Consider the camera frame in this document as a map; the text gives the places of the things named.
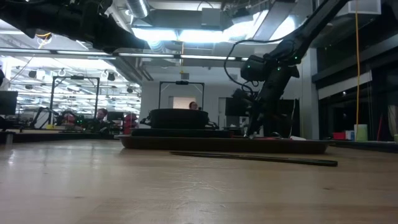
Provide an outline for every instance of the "person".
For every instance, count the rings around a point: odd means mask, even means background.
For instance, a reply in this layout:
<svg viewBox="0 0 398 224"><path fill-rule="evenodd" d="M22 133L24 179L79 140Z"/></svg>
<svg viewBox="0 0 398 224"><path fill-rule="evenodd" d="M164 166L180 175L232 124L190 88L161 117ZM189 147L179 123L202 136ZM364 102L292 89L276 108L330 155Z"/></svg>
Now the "person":
<svg viewBox="0 0 398 224"><path fill-rule="evenodd" d="M98 121L104 120L104 118L106 117L107 114L108 114L108 110L106 110L105 108L99 109L97 112L97 120Z"/></svg>
<svg viewBox="0 0 398 224"><path fill-rule="evenodd" d="M189 109L190 110L197 110L198 109L198 104L194 101L192 101L191 103L189 103Z"/></svg>

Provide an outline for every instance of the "metal frame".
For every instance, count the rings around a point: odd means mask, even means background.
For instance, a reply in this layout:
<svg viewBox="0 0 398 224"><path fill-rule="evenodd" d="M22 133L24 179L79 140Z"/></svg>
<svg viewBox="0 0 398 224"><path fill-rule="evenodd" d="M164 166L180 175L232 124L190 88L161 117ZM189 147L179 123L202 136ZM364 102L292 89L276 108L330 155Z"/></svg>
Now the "metal frame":
<svg viewBox="0 0 398 224"><path fill-rule="evenodd" d="M162 96L162 84L163 84L163 83L173 83L173 84L178 85L177 82L167 82L167 81L164 81L164 82L160 82L160 83L159 83L159 102L158 102L158 109L160 109L160 97ZM192 84L192 85L194 85L194 84L199 84L199 85L202 86L202 91L201 91L201 103L202 103L202 106L201 106L201 109L203 110L204 107L205 107L205 83L188 82L188 85L189 85L189 84Z"/></svg>
<svg viewBox="0 0 398 224"><path fill-rule="evenodd" d="M52 106L53 106L53 101L54 101L54 90L55 87L57 87L60 83L55 84L56 79L58 78L62 78L63 80L67 79L67 78L71 78L71 76L69 77L61 77L61 76L54 76L52 77L52 87L51 87L51 99L50 99L50 110L52 110ZM95 95L95 108L94 108L94 117L97 114L97 107L98 107L98 94L100 92L100 78L98 77L84 77L84 79L89 79L89 80L97 80L97 89L96 89L96 95ZM51 124L51 115L52 113L49 112L49 124Z"/></svg>

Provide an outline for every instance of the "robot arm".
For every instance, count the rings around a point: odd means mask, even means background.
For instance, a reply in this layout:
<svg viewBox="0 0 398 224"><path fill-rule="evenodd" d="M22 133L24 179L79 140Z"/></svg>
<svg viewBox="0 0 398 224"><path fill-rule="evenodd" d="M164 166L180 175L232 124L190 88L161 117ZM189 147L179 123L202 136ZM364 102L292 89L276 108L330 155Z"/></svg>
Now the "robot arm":
<svg viewBox="0 0 398 224"><path fill-rule="evenodd" d="M118 48L143 49L145 42L104 14L112 0L3 0L0 19L34 38L37 29L91 42L111 53Z"/></svg>
<svg viewBox="0 0 398 224"><path fill-rule="evenodd" d="M299 77L296 65L301 63L311 42L348 1L324 0L304 24L284 37L272 52L262 58L252 55L243 65L242 78L264 82L256 98L251 100L247 137L253 138L263 119L272 113L290 78Z"/></svg>

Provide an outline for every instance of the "wooden table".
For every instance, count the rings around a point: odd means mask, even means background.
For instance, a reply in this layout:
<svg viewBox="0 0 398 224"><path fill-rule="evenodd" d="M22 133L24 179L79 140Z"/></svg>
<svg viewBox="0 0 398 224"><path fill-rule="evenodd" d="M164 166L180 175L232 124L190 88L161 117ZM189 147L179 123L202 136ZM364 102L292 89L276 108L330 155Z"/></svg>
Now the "wooden table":
<svg viewBox="0 0 398 224"><path fill-rule="evenodd" d="M398 155L327 152L296 157L338 167L125 151L118 141L15 144L0 149L0 223L397 223Z"/></svg>

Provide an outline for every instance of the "table surface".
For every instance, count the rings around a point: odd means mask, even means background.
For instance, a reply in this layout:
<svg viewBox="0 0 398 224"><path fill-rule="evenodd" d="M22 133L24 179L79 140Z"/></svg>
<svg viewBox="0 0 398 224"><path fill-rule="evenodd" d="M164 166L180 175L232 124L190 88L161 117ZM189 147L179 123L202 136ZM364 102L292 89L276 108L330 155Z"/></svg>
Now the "table surface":
<svg viewBox="0 0 398 224"><path fill-rule="evenodd" d="M398 220L398 154L329 147L325 155L272 155L339 162L317 167L122 148L93 140L0 149L0 223Z"/></svg>

